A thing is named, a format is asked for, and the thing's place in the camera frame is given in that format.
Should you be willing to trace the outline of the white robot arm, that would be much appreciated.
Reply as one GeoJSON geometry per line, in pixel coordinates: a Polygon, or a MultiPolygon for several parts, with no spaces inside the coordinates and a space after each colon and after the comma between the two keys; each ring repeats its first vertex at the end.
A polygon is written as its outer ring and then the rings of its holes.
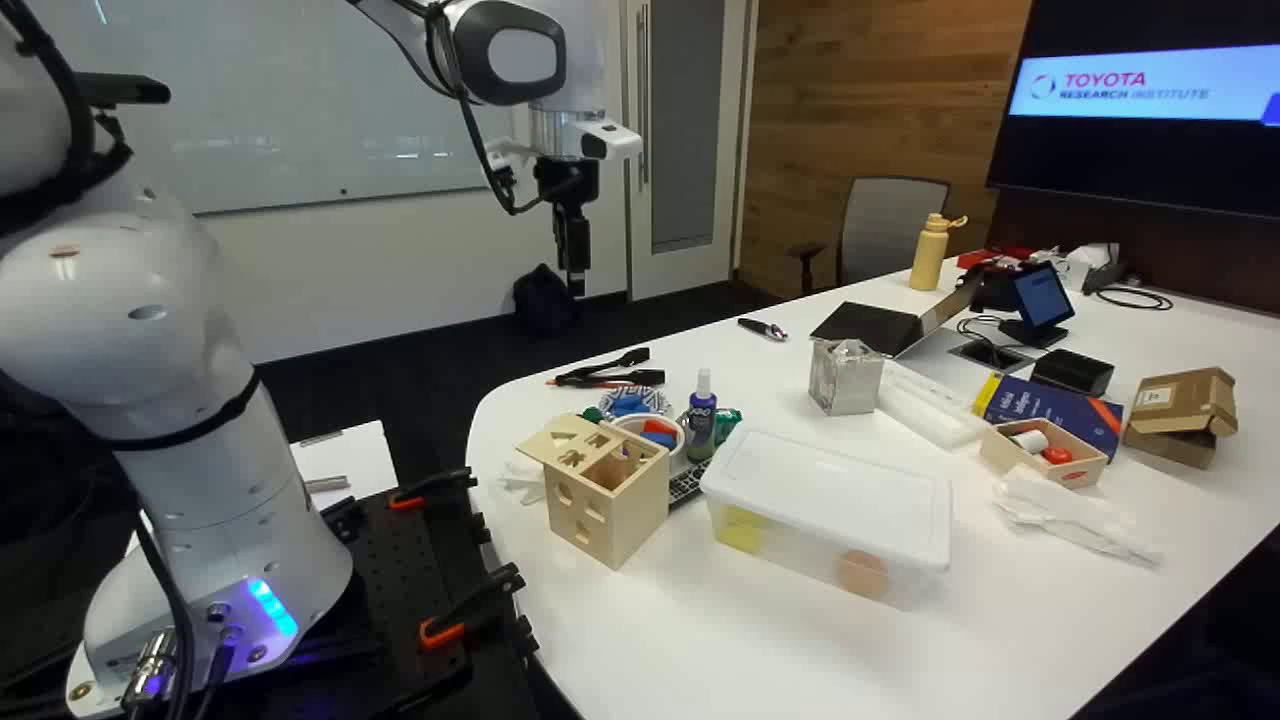
{"type": "MultiPolygon", "coordinates": [[[[600,168],[639,148],[602,103],[602,0],[348,0],[461,109],[526,109],[557,241],[586,241],[600,168]]],[[[77,720],[159,706],[291,659],[355,558],[316,512],[223,310],[200,221],[139,181],[116,111],[163,88],[81,73],[27,0],[0,0],[0,373],[124,467],[130,536],[62,674],[77,720]]]]}

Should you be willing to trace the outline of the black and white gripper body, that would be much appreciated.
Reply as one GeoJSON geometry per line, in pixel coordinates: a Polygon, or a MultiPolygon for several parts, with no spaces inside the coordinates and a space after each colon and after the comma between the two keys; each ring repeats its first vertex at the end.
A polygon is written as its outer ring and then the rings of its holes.
{"type": "Polygon", "coordinates": [[[600,111],[536,111],[536,189],[551,204],[564,247],[586,245],[585,207],[600,196],[600,163],[628,158],[642,134],[600,111]]]}

